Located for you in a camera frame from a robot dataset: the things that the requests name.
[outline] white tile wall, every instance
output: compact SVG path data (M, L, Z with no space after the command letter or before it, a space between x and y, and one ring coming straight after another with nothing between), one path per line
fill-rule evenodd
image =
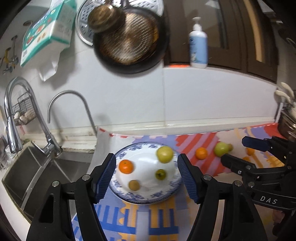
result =
M164 121L162 63L145 73L118 75L106 70L88 49L60 61L57 73L46 82L35 77L31 85L44 117L51 99L72 89L85 96L96 125ZM60 97L53 112L50 128L89 126L77 96Z
M164 68L165 120L274 116L275 85L216 68Z
M284 64L279 68L283 72L279 74L281 79L287 78L284 57L281 56ZM116 125L117 130L120 126L124 130L131 126L141 129L142 125L194 125L206 119L217 119L219 123L223 119L239 122L244 117L270 120L277 108L273 84L237 72L215 68L163 69L160 63L141 74L112 73L101 65L93 48L83 43L75 31L70 48L60 55L57 73L46 82L27 66L17 66L11 74L0 75L0 106L7 83L18 75L32 85L45 119L51 99L63 90L72 89L87 99L96 125ZM22 93L16 87L13 103ZM53 106L49 128L83 126L90 124L81 100L72 95L60 97ZM27 133L40 130L37 120L23 128Z

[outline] white plate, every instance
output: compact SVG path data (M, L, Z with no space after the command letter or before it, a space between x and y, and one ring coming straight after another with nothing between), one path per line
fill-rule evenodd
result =
M174 157L169 163L161 163L156 151L165 146L157 142L140 142L124 147L115 154L116 168L110 181L111 190L122 200L133 203L148 205L160 202L176 192L182 182L177 167L179 153L175 150ZM131 174L123 174L118 169L120 161L127 159L134 165ZM164 180L158 180L155 172L164 169L167 176ZM138 180L140 189L132 191L128 187L131 180Z

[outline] stainless steel sink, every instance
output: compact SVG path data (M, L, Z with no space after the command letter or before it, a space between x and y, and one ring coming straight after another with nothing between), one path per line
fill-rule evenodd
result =
M2 182L23 214L32 220L53 181L75 182L86 174L93 156L91 152L63 151L57 158L52 158L29 145L18 155ZM70 212L71 217L76 213L72 200Z

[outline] wire basket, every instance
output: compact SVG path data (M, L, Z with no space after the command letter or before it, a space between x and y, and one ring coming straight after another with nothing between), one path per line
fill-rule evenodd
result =
M17 104L12 107L13 119L16 126L26 125L36 118L36 113L32 105L30 96L25 97L28 93L22 94L17 99Z

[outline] soap dispenser bottle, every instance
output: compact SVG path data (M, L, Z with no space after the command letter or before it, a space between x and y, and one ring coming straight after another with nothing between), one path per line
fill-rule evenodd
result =
M202 31L199 24L200 17L193 18L195 24L193 31L189 34L190 65L195 68L207 67L207 34Z

